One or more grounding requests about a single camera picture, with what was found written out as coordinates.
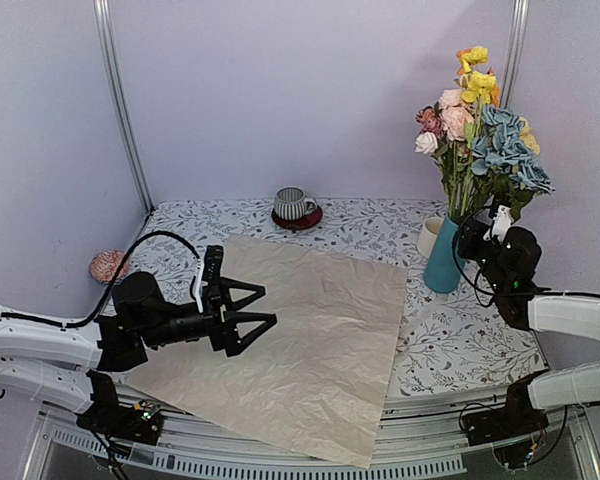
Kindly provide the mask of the cream wrapping paper sheet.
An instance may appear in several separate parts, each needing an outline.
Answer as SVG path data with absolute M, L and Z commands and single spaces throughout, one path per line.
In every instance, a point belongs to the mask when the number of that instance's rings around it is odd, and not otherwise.
M 150 354 L 126 384 L 250 439 L 366 468 L 391 375 L 406 273 L 385 263 L 233 235 L 222 272 L 262 285 L 276 325 L 229 358 L 205 342 Z

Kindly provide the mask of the yellow rose stem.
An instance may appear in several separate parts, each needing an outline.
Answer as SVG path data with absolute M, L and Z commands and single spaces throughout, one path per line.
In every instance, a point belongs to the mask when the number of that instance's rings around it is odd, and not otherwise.
M 540 146 L 532 133 L 532 128 L 528 122 L 528 120 L 524 117 L 520 117 L 521 121 L 521 129 L 519 133 L 520 140 L 524 143 L 524 145 L 535 155 L 539 156 L 541 149 Z

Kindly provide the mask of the striped cup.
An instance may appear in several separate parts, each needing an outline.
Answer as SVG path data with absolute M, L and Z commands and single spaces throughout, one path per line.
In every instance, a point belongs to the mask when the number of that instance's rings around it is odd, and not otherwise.
M 274 198 L 274 212 L 283 220 L 296 221 L 316 210 L 317 202 L 298 187 L 284 187 Z

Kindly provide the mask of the aluminium frame post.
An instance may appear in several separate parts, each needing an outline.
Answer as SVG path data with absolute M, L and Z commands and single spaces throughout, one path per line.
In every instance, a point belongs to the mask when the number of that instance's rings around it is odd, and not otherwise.
M 124 92 L 120 64 L 115 45 L 110 2 L 107 0 L 95 0 L 93 6 L 105 74 L 111 93 L 113 110 L 119 128 L 122 146 L 140 204 L 145 211 L 145 214 L 149 215 L 154 210 L 155 205 L 139 155 L 131 115 L 129 113 Z
M 513 3 L 513 14 L 505 56 L 503 78 L 501 82 L 501 92 L 499 95 L 500 103 L 498 105 L 491 103 L 491 105 L 494 105 L 498 108 L 507 109 L 509 111 L 511 111 L 514 87 L 524 46 L 528 10 L 529 3 L 527 1 L 515 1 Z M 480 109 L 478 110 L 479 120 L 482 107 L 480 107 Z

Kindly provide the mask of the aluminium table front rail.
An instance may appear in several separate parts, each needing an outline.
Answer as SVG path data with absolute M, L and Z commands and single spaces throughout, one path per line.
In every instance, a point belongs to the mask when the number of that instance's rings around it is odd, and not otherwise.
M 44 405 L 25 479 L 600 479 L 600 453 L 583 409 L 549 413 L 547 429 L 470 445 L 460 423 L 503 395 L 386 405 L 367 469 L 287 452 L 166 407 L 157 445 L 97 438 Z

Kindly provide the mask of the white and mauve rose stem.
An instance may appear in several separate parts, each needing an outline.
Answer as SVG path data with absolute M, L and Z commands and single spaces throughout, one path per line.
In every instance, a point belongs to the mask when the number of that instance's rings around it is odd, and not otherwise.
M 459 218 L 459 170 L 457 143 L 448 136 L 438 105 L 426 106 L 415 116 L 420 125 L 415 140 L 415 152 L 429 156 L 439 169 L 443 191 L 448 202 L 448 216 L 457 222 Z

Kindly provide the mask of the teal vase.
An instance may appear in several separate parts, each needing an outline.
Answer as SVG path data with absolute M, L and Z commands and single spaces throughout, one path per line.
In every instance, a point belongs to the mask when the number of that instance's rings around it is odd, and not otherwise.
M 457 231 L 458 225 L 445 216 L 423 274 L 425 285 L 436 293 L 452 293 L 459 285 L 465 261 L 454 257 L 452 241 Z

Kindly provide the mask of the left aluminium frame post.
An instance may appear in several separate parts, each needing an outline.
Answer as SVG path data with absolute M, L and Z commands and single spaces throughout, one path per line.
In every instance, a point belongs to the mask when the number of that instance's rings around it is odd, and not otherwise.
M 129 113 L 124 92 L 120 64 L 115 45 L 110 2 L 107 0 L 95 0 L 93 6 L 105 74 L 111 93 L 113 110 L 119 128 L 122 146 L 140 204 L 145 211 L 145 214 L 149 215 L 154 210 L 155 205 L 139 155 L 131 115 Z

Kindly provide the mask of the right aluminium frame post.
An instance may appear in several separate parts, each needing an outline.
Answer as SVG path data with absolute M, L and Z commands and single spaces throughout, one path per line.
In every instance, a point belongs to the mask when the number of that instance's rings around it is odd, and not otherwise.
M 524 46 L 528 10 L 529 3 L 527 1 L 515 1 L 513 3 L 513 14 L 505 56 L 503 78 L 501 82 L 501 92 L 499 95 L 500 103 L 498 105 L 491 103 L 491 105 L 494 105 L 498 108 L 507 109 L 509 111 L 511 111 L 514 87 Z M 480 109 L 478 110 L 479 120 L 482 107 L 480 107 Z

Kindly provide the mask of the cream mug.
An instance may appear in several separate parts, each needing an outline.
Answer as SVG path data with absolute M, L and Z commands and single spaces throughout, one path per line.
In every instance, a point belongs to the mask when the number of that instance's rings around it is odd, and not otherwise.
M 424 220 L 417 241 L 417 250 L 423 257 L 430 257 L 442 225 L 443 219 L 440 217 L 430 217 Z

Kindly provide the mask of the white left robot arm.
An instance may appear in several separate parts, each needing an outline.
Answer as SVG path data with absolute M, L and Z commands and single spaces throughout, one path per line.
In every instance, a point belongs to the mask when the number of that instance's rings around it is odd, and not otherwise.
M 153 275 L 136 272 L 114 287 L 114 315 L 85 326 L 37 323 L 0 305 L 0 389 L 62 407 L 84 430 L 156 445 L 164 423 L 158 407 L 122 405 L 114 375 L 146 363 L 151 350 L 203 338 L 215 352 L 241 354 L 277 322 L 245 309 L 264 294 L 262 286 L 217 277 L 199 302 L 174 304 Z

